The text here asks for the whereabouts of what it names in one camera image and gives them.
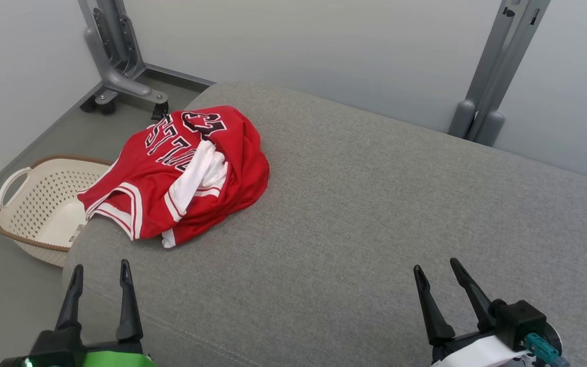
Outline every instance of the gray metal frame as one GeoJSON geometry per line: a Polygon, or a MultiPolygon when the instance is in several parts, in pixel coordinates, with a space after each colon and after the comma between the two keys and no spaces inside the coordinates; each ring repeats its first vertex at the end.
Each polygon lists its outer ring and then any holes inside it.
{"type": "Polygon", "coordinates": [[[127,93],[155,104],[164,104],[169,96],[135,81],[145,70],[132,22],[122,0],[96,0],[90,9],[88,0],[78,0],[88,28],[85,39],[103,87],[96,91],[96,104],[106,104],[119,93],[127,93]]]}
{"type": "Polygon", "coordinates": [[[515,76],[550,0],[528,0],[512,39],[505,49],[515,14],[503,0],[479,60],[466,99],[457,105],[448,133],[492,146],[504,124],[499,105],[515,76]]]}

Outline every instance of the beige plastic basket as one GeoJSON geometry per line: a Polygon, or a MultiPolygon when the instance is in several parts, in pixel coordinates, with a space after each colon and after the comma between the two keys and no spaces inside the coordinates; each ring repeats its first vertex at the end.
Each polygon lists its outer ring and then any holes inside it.
{"type": "Polygon", "coordinates": [[[111,164],[86,156],[54,155],[15,172],[0,189],[0,233],[31,256],[62,267],[86,223],[77,191],[94,184],[111,164]],[[10,186],[25,175],[4,203],[10,186]]]}

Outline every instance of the red jersey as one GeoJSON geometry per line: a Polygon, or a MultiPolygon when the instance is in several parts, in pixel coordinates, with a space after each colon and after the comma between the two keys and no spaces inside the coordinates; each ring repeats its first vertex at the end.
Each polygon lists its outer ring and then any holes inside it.
{"type": "Polygon", "coordinates": [[[177,111],[133,135],[78,199],[131,239],[163,235],[172,248],[251,206],[268,183],[259,133],[230,106],[177,111]]]}

